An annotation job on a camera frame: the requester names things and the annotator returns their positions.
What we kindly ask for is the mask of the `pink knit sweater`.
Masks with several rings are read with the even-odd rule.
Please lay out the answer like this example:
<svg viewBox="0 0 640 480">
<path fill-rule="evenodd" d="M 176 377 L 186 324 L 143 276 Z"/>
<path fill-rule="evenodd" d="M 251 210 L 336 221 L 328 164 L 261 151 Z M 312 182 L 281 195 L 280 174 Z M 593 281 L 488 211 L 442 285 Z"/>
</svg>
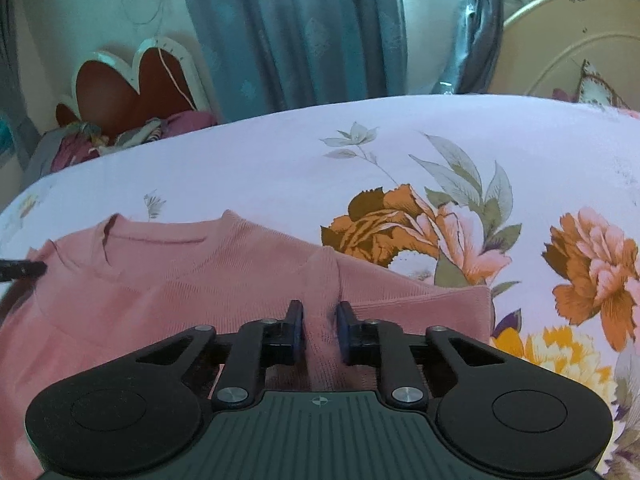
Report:
<svg viewBox="0 0 640 480">
<path fill-rule="evenodd" d="M 232 212 L 185 224 L 113 216 L 50 240 L 29 258 L 36 280 L 1 299 L 1 474 L 33 479 L 40 465 L 26 439 L 28 404 L 48 385 L 208 324 L 223 334 L 304 307 L 304 364 L 272 378 L 285 389 L 367 389 L 373 374 L 345 366 L 337 304 L 420 334 L 445 325 L 488 341 L 494 309 L 486 287 L 440 288 L 250 223 Z"/>
</svg>

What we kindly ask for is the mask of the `pile of clothes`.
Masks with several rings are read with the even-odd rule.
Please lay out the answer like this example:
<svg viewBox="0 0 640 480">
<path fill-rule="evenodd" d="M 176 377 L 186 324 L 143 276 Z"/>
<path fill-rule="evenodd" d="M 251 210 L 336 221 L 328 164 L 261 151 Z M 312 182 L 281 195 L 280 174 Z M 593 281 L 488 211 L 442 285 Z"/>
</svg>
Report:
<svg viewBox="0 0 640 480">
<path fill-rule="evenodd" d="M 48 174 L 82 162 L 217 124 L 212 113 L 188 110 L 166 119 L 151 118 L 141 127 L 117 133 L 111 139 L 91 122 L 72 122 L 68 126 L 47 132 L 41 138 L 23 172 L 22 189 L 26 190 Z"/>
</svg>

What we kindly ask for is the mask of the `red heart-shaped headboard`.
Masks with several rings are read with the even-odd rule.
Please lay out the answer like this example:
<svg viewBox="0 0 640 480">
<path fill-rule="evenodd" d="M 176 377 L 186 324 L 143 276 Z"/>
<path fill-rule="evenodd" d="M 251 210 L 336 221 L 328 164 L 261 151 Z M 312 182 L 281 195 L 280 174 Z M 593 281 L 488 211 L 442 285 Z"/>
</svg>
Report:
<svg viewBox="0 0 640 480">
<path fill-rule="evenodd" d="M 152 118 L 198 110 L 209 100 L 191 53 L 168 37 L 142 41 L 127 62 L 107 51 L 94 51 L 80 63 L 61 96 L 54 117 L 59 126 L 90 122 L 110 139 Z"/>
</svg>

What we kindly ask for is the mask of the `floral pink bed sheet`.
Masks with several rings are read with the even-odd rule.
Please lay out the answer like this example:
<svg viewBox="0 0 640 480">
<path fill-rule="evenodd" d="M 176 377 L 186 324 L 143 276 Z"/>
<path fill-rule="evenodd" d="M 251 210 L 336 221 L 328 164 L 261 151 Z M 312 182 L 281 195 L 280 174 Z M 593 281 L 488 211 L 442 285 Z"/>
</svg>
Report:
<svg viewBox="0 0 640 480">
<path fill-rule="evenodd" d="M 639 474 L 639 115 L 522 96 L 407 96 L 291 110 L 43 177 L 1 253 L 113 217 L 226 212 L 440 288 L 489 290 L 488 344 L 610 407 L 608 479 Z"/>
</svg>

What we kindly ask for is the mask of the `blue tied right curtain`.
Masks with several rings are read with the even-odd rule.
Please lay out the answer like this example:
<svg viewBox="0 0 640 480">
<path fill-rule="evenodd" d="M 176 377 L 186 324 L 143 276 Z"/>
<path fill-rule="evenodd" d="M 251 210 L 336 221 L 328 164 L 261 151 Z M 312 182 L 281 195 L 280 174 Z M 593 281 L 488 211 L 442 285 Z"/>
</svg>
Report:
<svg viewBox="0 0 640 480">
<path fill-rule="evenodd" d="M 494 76 L 503 33 L 503 0 L 463 0 L 456 38 L 434 85 L 436 94 L 485 93 Z"/>
</svg>

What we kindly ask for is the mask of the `blue left curtain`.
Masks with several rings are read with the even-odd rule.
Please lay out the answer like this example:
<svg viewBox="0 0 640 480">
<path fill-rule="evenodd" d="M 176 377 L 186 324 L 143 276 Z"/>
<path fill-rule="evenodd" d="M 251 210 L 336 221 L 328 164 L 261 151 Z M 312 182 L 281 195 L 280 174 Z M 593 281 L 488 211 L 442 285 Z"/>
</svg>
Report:
<svg viewBox="0 0 640 480">
<path fill-rule="evenodd" d="M 227 122 L 407 91 L 402 0 L 186 0 Z"/>
</svg>

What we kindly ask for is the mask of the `cream round headboard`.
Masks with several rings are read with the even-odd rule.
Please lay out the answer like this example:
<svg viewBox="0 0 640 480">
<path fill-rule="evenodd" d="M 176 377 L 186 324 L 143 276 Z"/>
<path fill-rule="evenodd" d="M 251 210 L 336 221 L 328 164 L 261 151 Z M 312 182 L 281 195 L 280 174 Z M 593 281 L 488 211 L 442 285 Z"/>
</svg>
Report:
<svg viewBox="0 0 640 480">
<path fill-rule="evenodd" d="M 615 105 L 638 110 L 639 0 L 526 4 L 504 23 L 488 92 L 579 100 L 588 75 Z"/>
</svg>

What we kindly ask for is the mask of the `white orange patterned pillow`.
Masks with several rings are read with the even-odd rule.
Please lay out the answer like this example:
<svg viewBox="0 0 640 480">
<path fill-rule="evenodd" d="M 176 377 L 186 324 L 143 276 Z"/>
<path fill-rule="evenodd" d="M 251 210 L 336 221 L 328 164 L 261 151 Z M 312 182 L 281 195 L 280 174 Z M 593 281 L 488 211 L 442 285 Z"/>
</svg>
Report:
<svg viewBox="0 0 640 480">
<path fill-rule="evenodd" d="M 579 103 L 629 110 L 629 106 L 622 97 L 586 58 L 582 61 L 580 68 L 577 97 Z"/>
</svg>

